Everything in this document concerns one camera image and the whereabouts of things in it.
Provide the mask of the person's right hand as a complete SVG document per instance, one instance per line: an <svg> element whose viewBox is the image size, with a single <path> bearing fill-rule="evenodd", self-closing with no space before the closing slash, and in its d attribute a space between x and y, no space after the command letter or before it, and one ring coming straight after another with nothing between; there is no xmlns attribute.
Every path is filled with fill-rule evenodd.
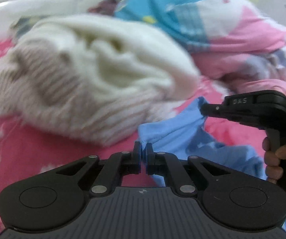
<svg viewBox="0 0 286 239"><path fill-rule="evenodd" d="M280 167L280 161L286 160L286 145L280 147L275 153L271 151L270 140L265 138L262 142L264 153L264 162L266 164L265 173L267 180L271 183L276 182L282 177L283 169Z"/></svg>

